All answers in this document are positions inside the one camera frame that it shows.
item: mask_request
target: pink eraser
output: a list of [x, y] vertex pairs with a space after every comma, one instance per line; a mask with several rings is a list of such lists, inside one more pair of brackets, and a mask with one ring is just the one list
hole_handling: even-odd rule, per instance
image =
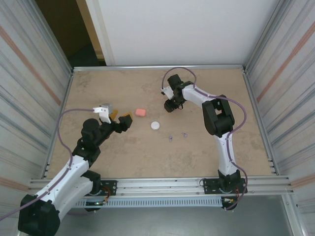
[[136, 109], [136, 112], [135, 112], [135, 114], [136, 114], [136, 116], [139, 116], [139, 117], [145, 117], [146, 116], [146, 110], [145, 109]]

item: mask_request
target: orange stripe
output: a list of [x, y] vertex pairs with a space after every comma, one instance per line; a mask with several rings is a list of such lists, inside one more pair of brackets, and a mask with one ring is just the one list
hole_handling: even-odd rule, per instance
[[21, 50], [16, 46], [10, 36], [5, 32], [5, 30], [0, 26], [0, 35], [4, 39], [4, 41], [10, 46], [10, 48], [15, 52], [15, 54], [20, 58], [23, 64], [29, 69], [29, 71], [37, 78], [40, 84], [46, 89], [46, 91], [52, 96], [55, 102], [58, 105], [61, 104], [60, 99], [54, 94], [54, 92], [49, 88], [44, 79], [40, 76], [40, 74], [36, 71], [34, 66], [30, 63], [30, 61], [26, 58], [26, 56], [21, 52]]
[[28, 192], [28, 190], [29, 190], [28, 186], [21, 184], [21, 183], [18, 183], [18, 182], [15, 182], [15, 181], [12, 181], [12, 180], [9, 180], [7, 178], [3, 178], [3, 177], [0, 177], [0, 185], [8, 187], [8, 188], [21, 190], [24, 192]]
[[310, 183], [314, 183], [315, 182], [315, 174], [297, 179], [295, 181], [291, 182], [292, 188], [298, 188], [298, 187], [302, 187], [304, 185], [310, 184]]
[[276, 79], [281, 75], [281, 73], [284, 71], [284, 69], [287, 67], [287, 65], [290, 63], [290, 61], [294, 58], [294, 56], [301, 50], [301, 48], [306, 44], [306, 42], [310, 39], [312, 34], [315, 32], [315, 21], [311, 25], [311, 27], [306, 31], [306, 33], [303, 35], [303, 37], [300, 39], [300, 41], [297, 43], [289, 57], [284, 61], [282, 66], [277, 70], [275, 75], [272, 77], [272, 79], [269, 81], [267, 86], [264, 88], [264, 90], [261, 92], [261, 94], [257, 98], [257, 102], [260, 102], [262, 97], [265, 95], [265, 93], [268, 91], [268, 89], [271, 87], [271, 85], [276, 81]]

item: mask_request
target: cable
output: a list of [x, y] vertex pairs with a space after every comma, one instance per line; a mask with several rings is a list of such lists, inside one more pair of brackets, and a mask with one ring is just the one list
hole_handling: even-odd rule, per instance
[[[63, 173], [63, 175], [48, 189], [48, 192], [50, 192], [58, 183], [60, 183], [60, 181], [65, 177], [65, 175], [68, 173], [68, 171], [70, 170], [70, 167], [72, 165], [72, 162], [73, 162], [73, 156], [72, 156], [72, 152], [71, 152], [71, 149], [66, 145], [64, 144], [63, 140], [61, 139], [61, 136], [60, 136], [60, 131], [59, 131], [59, 123], [60, 123], [60, 120], [62, 118], [62, 116], [68, 112], [73, 112], [73, 111], [83, 111], [83, 112], [93, 112], [94, 110], [93, 109], [70, 109], [70, 110], [67, 110], [67, 111], [64, 111], [60, 114], [58, 120], [57, 120], [57, 125], [56, 125], [56, 129], [57, 129], [57, 135], [58, 135], [58, 139], [61, 143], [62, 146], [64, 146], [68, 151], [69, 151], [69, 154], [70, 154], [70, 161], [69, 161], [69, 168], [66, 169], [66, 171]], [[46, 196], [48, 194], [48, 192], [44, 192], [42, 195], [38, 196], [37, 198], [35, 198], [34, 200], [24, 204], [23, 206], [5, 214], [3, 217], [0, 218], [0, 221], [4, 220], [5, 218], [17, 213], [18, 211], [21, 211], [23, 210], [24, 208], [27, 208], [28, 206], [32, 205], [33, 203], [37, 202], [38, 200], [40, 200], [41, 198], [43, 198], [44, 196]]]
[[244, 187], [244, 190], [243, 190], [241, 196], [237, 199], [237, 201], [236, 201], [233, 205], [231, 205], [231, 206], [229, 206], [228, 208], [226, 208], [226, 210], [229, 210], [229, 209], [231, 209], [232, 207], [234, 207], [236, 204], [238, 204], [239, 201], [243, 198], [243, 196], [244, 196], [244, 194], [245, 194], [245, 192], [246, 192], [246, 189], [247, 189], [247, 185], [248, 185], [248, 176], [247, 176], [245, 170], [244, 170], [243, 168], [241, 168], [240, 166], [238, 166], [236, 163], [234, 163], [233, 160], [232, 160], [231, 153], [230, 153], [230, 147], [229, 147], [229, 141], [228, 141], [230, 135], [233, 134], [234, 132], [236, 132], [237, 130], [239, 130], [239, 129], [245, 124], [245, 122], [246, 122], [246, 120], [247, 120], [247, 113], [246, 113], [246, 110], [245, 110], [245, 108], [244, 108], [239, 102], [237, 102], [237, 101], [235, 101], [235, 100], [233, 100], [233, 99], [230, 99], [230, 98], [227, 98], [227, 97], [220, 97], [220, 96], [211, 96], [211, 95], [208, 95], [208, 94], [206, 94], [206, 93], [204, 93], [204, 92], [198, 90], [198, 89], [196, 88], [196, 82], [197, 82], [197, 76], [196, 76], [196, 74], [193, 73], [193, 72], [192, 72], [191, 70], [189, 70], [188, 68], [185, 68], [185, 67], [182, 67], [182, 66], [173, 67], [173, 68], [169, 69], [169, 70], [164, 74], [163, 79], [162, 79], [162, 89], [163, 89], [164, 80], [165, 80], [166, 75], [167, 75], [170, 71], [172, 71], [172, 70], [174, 70], [174, 69], [184, 69], [184, 70], [187, 70], [187, 71], [189, 71], [189, 72], [194, 76], [195, 80], [194, 80], [194, 82], [193, 82], [193, 88], [194, 88], [194, 90], [195, 90], [197, 93], [199, 93], [199, 94], [201, 94], [201, 95], [204, 95], [204, 96], [206, 96], [206, 97], [208, 97], [208, 98], [222, 99], [222, 100], [227, 100], [227, 101], [233, 102], [234, 104], [236, 104], [237, 106], [239, 106], [239, 107], [242, 109], [243, 113], [244, 113], [244, 120], [243, 120], [243, 122], [242, 122], [239, 126], [237, 126], [234, 130], [232, 130], [231, 132], [229, 132], [228, 135], [227, 135], [227, 137], [226, 137], [226, 149], [227, 149], [228, 158], [229, 158], [230, 162], [231, 162], [237, 169], [239, 169], [240, 171], [242, 171], [242, 172], [244, 173], [244, 175], [245, 175], [245, 187]]

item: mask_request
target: corrugated metal wall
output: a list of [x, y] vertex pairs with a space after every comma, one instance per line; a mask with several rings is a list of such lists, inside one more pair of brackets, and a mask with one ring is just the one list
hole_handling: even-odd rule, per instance
[[[0, 215], [40, 178], [71, 76], [32, 0], [0, 0]], [[0, 223], [10, 235], [18, 214]]]
[[315, 235], [315, 1], [291, 1], [249, 80], [282, 175]]

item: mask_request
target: white bottle cap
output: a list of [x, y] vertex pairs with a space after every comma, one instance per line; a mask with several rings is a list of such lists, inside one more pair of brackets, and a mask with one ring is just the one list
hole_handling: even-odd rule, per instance
[[157, 121], [153, 121], [153, 122], [151, 123], [151, 128], [152, 128], [153, 130], [158, 130], [158, 129], [159, 129], [159, 123], [158, 123]]

